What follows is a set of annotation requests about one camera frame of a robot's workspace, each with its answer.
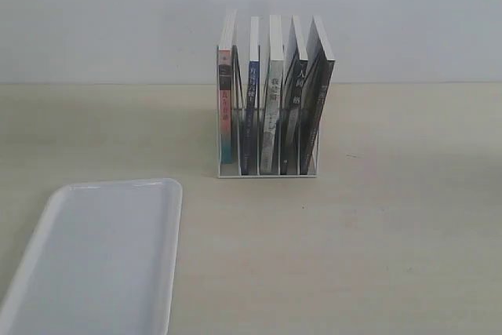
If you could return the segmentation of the black grey portrait book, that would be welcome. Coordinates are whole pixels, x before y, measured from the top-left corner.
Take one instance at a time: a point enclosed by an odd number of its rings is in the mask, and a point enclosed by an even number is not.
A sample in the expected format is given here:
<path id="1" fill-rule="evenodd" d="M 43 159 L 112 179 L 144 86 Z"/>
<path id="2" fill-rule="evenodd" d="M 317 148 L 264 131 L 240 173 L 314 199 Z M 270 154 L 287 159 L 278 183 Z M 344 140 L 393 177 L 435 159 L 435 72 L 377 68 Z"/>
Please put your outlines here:
<path id="1" fill-rule="evenodd" d="M 307 50 L 300 18 L 292 16 L 286 50 L 286 77 L 284 83 L 284 122 L 282 127 L 280 173 L 286 175 L 291 156 L 296 150 L 295 135 L 300 119 L 302 92 L 307 70 Z"/>

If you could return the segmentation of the grey white spine book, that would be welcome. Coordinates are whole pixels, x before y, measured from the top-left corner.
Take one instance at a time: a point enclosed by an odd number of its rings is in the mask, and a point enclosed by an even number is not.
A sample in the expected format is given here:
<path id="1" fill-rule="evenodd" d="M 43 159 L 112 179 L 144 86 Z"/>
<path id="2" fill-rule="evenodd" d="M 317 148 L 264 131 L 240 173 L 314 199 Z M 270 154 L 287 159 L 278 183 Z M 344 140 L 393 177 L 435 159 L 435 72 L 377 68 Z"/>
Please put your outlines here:
<path id="1" fill-rule="evenodd" d="M 262 174 L 272 172 L 276 130 L 280 115 L 284 62 L 282 18 L 280 15 L 270 15 L 268 47 L 263 140 L 260 158 L 260 172 Z"/>

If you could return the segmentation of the blue moon cover book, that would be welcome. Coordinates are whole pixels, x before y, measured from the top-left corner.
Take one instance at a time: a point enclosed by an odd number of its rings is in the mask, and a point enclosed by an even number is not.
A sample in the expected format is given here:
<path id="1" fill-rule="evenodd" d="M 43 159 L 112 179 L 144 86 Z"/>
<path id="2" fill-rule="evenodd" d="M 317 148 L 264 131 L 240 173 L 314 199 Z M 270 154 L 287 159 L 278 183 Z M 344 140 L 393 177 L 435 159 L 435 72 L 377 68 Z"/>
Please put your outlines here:
<path id="1" fill-rule="evenodd" d="M 250 159 L 253 153 L 253 123 L 256 105 L 256 93 L 260 86 L 260 18 L 252 16 L 250 20 L 248 85 L 246 92 L 246 110 L 242 131 L 242 174 L 249 174 Z"/>

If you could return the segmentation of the pink teal cover book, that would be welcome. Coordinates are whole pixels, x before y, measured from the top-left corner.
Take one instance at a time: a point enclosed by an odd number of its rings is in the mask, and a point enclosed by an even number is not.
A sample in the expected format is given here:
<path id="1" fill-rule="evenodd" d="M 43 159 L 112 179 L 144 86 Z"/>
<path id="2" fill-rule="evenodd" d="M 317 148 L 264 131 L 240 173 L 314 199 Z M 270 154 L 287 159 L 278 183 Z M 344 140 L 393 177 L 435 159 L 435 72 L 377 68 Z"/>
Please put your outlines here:
<path id="1" fill-rule="evenodd" d="M 227 12 L 217 51 L 220 163 L 232 163 L 232 86 L 234 80 L 235 20 L 237 11 Z"/>

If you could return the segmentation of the white plastic tray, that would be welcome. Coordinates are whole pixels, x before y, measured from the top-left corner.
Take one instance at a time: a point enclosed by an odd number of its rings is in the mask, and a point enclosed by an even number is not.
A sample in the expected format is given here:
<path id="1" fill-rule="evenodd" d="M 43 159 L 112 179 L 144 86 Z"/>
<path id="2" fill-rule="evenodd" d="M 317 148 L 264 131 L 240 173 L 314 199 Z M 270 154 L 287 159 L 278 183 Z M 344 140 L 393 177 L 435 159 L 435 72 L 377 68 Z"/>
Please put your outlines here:
<path id="1" fill-rule="evenodd" d="M 55 191 L 4 296 L 2 333 L 167 333 L 182 198 L 171 178 Z"/>

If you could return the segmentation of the dark brown gold-leaf book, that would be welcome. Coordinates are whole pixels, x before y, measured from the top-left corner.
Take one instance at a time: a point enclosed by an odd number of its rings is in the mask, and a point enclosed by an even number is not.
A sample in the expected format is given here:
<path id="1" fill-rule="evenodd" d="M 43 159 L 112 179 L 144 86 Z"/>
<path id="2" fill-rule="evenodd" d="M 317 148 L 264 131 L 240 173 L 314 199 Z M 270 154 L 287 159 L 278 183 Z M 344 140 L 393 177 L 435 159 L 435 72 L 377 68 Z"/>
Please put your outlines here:
<path id="1" fill-rule="evenodd" d="M 307 175 L 336 59 L 320 16 L 312 17 L 300 127 L 299 172 Z"/>

